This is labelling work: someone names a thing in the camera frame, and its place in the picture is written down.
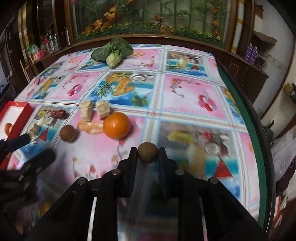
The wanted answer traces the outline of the colourful fruit print tablecloth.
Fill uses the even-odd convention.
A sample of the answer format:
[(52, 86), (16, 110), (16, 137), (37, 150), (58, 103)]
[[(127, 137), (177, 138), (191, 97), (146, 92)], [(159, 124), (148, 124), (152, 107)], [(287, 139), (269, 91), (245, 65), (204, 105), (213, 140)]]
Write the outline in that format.
[[(92, 181), (114, 169), (132, 147), (151, 142), (164, 147), (182, 170), (206, 180), (216, 177), (255, 220), (261, 219), (257, 161), (252, 141), (256, 117), (248, 99), (210, 53), (169, 45), (134, 44), (133, 54), (115, 68), (92, 59), (93, 49), (60, 57), (38, 74), (16, 97), (28, 102), (31, 123), (41, 128), (32, 142), (16, 151), (9, 168), (21, 168), (47, 147), (56, 161), (38, 181), (38, 199), (20, 210), (20, 225), (29, 231), (77, 179)], [(92, 99), (90, 122), (83, 121), (79, 104)], [(128, 116), (131, 128), (121, 140), (103, 132), (96, 102), (109, 102), (110, 115)], [(50, 117), (64, 109), (67, 118)], [(76, 130), (64, 142), (63, 126)]]

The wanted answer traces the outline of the orange in tray upper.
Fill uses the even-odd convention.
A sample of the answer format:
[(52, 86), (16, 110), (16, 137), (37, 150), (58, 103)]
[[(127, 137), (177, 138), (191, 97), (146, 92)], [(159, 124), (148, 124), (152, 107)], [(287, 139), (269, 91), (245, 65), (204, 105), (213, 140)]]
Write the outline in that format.
[(6, 123), (4, 126), (4, 132), (7, 136), (9, 136), (11, 130), (13, 128), (13, 125), (11, 123)]

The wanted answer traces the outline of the flower aquarium display cabinet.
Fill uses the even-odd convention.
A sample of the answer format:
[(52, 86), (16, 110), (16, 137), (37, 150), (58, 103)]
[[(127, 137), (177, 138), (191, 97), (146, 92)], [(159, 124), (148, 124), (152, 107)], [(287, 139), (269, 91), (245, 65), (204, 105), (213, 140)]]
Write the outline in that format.
[(178, 36), (224, 48), (238, 1), (69, 1), (74, 40)]

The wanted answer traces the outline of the red white tray box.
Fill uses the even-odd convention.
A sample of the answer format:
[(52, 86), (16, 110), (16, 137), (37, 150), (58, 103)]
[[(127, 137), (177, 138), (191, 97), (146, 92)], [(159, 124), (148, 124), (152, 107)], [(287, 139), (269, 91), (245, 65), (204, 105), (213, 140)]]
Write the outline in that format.
[(33, 108), (27, 102), (7, 102), (1, 110), (1, 140), (18, 137), (32, 112)]

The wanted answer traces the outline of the bottles on left shelf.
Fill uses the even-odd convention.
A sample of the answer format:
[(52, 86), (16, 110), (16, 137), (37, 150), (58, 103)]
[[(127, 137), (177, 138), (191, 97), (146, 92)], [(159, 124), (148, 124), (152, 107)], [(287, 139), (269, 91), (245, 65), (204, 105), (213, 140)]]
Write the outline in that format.
[(50, 29), (44, 37), (43, 45), (48, 54), (52, 54), (60, 49), (70, 46), (67, 27), (64, 27), (59, 33), (55, 33), (54, 29)]

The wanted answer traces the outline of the large orange tangerine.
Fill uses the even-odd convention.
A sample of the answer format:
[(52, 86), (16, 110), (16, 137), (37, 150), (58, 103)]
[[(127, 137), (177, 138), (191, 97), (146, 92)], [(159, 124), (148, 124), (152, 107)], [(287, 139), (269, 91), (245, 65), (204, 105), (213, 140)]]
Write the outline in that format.
[(113, 140), (123, 139), (129, 133), (130, 128), (130, 119), (121, 112), (112, 113), (103, 122), (103, 132)]

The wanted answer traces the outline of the green leafy vegetable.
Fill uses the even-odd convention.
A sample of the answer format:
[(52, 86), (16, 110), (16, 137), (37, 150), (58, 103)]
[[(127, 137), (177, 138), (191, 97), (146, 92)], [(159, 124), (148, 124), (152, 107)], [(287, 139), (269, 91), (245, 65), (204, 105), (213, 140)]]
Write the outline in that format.
[(91, 57), (96, 62), (104, 62), (109, 68), (115, 68), (132, 54), (132, 46), (123, 38), (116, 37), (103, 47), (95, 49)]

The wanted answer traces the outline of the white plastic bag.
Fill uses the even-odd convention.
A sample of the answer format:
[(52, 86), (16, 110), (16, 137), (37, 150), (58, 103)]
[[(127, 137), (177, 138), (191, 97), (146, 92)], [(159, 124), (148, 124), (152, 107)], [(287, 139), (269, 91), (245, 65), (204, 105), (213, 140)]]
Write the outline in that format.
[(295, 130), (289, 130), (277, 139), (271, 148), (275, 181), (279, 181), (295, 158)]

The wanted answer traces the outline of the brown longan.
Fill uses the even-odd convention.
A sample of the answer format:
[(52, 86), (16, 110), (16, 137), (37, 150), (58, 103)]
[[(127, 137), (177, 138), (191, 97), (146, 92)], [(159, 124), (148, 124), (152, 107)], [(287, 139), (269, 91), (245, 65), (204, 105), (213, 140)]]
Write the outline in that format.
[(157, 159), (159, 150), (155, 144), (144, 142), (138, 146), (137, 154), (143, 163), (151, 163)]
[(76, 137), (76, 130), (71, 125), (63, 126), (59, 133), (60, 139), (64, 142), (72, 142)]

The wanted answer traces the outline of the purple bottles on shelf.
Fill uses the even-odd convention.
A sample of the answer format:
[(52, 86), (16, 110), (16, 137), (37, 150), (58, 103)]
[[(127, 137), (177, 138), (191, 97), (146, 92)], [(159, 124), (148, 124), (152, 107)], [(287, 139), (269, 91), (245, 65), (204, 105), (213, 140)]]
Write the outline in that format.
[(249, 44), (244, 60), (247, 61), (249, 64), (254, 65), (257, 56), (258, 56), (257, 47), (254, 47), (252, 44)]

